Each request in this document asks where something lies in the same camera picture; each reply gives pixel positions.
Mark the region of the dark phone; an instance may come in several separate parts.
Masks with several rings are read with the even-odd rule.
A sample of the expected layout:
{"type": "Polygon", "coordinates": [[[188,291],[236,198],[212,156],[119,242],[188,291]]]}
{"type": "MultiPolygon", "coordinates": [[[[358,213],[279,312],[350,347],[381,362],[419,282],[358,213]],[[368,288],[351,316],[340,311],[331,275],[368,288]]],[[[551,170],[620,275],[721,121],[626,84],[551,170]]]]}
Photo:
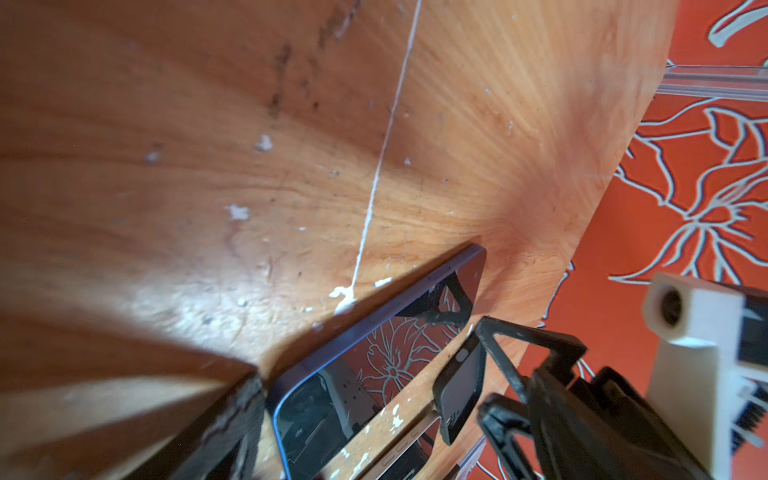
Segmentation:
{"type": "Polygon", "coordinates": [[[286,370],[267,410],[288,479],[318,479],[469,323],[487,252],[470,245],[286,370]]]}

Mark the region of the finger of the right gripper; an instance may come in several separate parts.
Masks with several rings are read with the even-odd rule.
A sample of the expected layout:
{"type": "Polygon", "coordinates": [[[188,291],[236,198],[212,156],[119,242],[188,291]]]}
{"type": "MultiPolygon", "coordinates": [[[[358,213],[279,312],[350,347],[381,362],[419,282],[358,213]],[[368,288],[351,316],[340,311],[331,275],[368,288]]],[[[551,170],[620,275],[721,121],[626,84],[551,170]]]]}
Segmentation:
{"type": "Polygon", "coordinates": [[[517,438],[532,439],[538,452],[541,404],[538,395],[531,394],[526,402],[521,402],[493,393],[478,406],[478,424],[511,479],[537,479],[517,438]]]}
{"type": "Polygon", "coordinates": [[[540,367],[565,386],[575,379],[573,368],[587,352],[587,347],[573,335],[491,316],[483,316],[474,333],[521,402],[531,398],[533,374],[524,375],[519,370],[520,360],[531,346],[547,352],[540,367]]]}

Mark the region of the black phone case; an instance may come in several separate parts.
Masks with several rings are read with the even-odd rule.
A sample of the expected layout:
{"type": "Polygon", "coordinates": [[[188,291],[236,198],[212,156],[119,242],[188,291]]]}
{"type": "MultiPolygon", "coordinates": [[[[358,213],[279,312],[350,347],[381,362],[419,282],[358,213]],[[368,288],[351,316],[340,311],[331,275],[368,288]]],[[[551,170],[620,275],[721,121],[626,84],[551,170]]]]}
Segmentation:
{"type": "Polygon", "coordinates": [[[433,398],[441,418],[440,435],[451,446],[477,405],[483,390],[486,351],[470,334],[446,363],[433,384],[433,398]]]}

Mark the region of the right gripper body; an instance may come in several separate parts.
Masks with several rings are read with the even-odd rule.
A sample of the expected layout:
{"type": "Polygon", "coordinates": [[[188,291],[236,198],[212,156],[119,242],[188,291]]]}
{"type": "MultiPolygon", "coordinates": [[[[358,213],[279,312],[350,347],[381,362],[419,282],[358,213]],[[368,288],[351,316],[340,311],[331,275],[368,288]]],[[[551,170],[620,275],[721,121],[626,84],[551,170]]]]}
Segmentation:
{"type": "Polygon", "coordinates": [[[547,479],[709,479],[655,413],[620,394],[598,413],[548,371],[529,383],[535,450],[547,479]]]}

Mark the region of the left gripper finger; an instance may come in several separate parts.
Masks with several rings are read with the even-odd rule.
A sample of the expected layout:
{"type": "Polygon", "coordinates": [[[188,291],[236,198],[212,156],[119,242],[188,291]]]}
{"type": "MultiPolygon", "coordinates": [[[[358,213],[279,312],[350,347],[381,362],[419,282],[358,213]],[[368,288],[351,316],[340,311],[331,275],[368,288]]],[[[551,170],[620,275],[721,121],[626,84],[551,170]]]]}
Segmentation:
{"type": "Polygon", "coordinates": [[[251,479],[264,414],[264,387],[250,372],[126,477],[251,479]]]}

